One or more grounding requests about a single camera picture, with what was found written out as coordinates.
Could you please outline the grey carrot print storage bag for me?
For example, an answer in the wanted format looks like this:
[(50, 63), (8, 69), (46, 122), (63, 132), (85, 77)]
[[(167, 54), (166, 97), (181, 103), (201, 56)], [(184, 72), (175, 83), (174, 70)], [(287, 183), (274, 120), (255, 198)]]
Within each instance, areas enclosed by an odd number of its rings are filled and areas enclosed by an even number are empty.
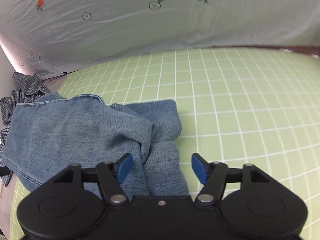
[(195, 47), (319, 46), (319, 0), (1, 0), (1, 46), (43, 79)]

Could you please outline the blue checked shirt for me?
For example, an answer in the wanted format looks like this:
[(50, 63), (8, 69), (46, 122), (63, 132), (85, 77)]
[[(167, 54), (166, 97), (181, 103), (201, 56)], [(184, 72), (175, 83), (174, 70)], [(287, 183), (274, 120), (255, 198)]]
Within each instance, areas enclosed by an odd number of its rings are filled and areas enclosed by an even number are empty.
[[(62, 97), (57, 93), (51, 93), (36, 75), (24, 75), (15, 72), (13, 78), (18, 88), (11, 91), (9, 97), (1, 99), (2, 120), (5, 127), (1, 130), (1, 153), (8, 133), (13, 112), (18, 103), (36, 103), (37, 106), (48, 106), (51, 101), (59, 100)], [(35, 130), (28, 133), (27, 146), (25, 153), (43, 152), (54, 144), (54, 137), (48, 133), (48, 130), (42, 130), (44, 134), (39, 134)]]

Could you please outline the blue denim jeans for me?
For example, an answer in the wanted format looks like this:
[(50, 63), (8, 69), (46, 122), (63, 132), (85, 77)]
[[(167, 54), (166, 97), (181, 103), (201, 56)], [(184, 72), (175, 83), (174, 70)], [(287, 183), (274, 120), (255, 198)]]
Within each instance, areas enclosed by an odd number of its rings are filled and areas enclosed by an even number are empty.
[(127, 196), (183, 196), (181, 130), (173, 100), (106, 105), (92, 94), (51, 93), (16, 106), (2, 161), (34, 191), (71, 164), (92, 168), (130, 153), (133, 167), (121, 185)]

